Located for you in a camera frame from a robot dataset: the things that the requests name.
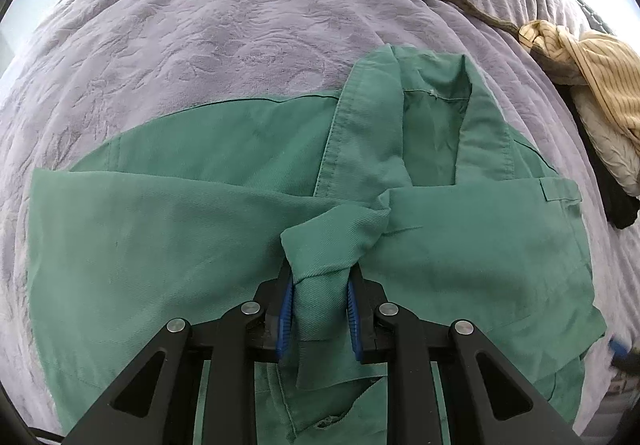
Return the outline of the black garment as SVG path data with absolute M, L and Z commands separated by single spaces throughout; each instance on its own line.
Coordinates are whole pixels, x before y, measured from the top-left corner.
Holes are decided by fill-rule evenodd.
M 570 96 L 570 87 L 560 84 L 555 84 L 554 87 L 572 115 L 578 135 L 585 146 L 588 161 L 597 179 L 604 213 L 608 223 L 617 229 L 628 228 L 637 220 L 639 200 L 629 196 L 629 194 L 623 190 L 623 187 L 616 182 L 614 176 L 605 168 L 605 165 L 600 160 L 585 127 L 582 125 L 582 121 L 580 121 L 573 98 Z

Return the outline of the cream knit garment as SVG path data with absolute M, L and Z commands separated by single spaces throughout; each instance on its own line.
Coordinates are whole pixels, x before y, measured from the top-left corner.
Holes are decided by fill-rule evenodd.
M 634 145 L 608 124 L 588 86 L 572 87 L 570 96 L 597 156 L 626 194 L 638 198 L 639 156 Z

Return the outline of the lavender embossed bed blanket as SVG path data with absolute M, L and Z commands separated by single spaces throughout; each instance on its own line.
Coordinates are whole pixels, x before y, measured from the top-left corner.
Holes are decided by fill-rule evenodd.
M 29 194 L 35 171 L 62 171 L 112 138 L 193 108 L 341 90 L 384 46 L 463 55 L 503 118 L 582 197 L 605 323 L 585 353 L 584 431 L 611 382 L 608 338 L 639 322 L 639 231 L 613 231 L 596 176 L 558 91 L 509 33 L 433 0 L 67 0 L 9 70 L 1 101 L 1 380 L 29 425 L 62 428 L 29 310 Z

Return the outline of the yellow striped garment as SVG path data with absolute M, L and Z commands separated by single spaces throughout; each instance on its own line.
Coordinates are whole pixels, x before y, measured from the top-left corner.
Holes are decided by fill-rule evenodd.
M 606 121 L 639 147 L 639 55 L 613 35 L 581 36 L 546 20 L 524 24 L 518 40 L 556 83 L 589 87 Z

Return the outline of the green work shirt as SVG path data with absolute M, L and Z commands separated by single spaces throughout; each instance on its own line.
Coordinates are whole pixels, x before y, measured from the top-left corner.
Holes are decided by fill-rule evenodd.
M 381 444 L 352 265 L 439 324 L 469 319 L 567 421 L 603 335 L 577 185 L 468 57 L 384 46 L 341 88 L 168 114 L 32 176 L 32 331 L 69 430 L 160 326 L 211 321 L 291 266 L 294 331 L 257 373 L 266 444 Z

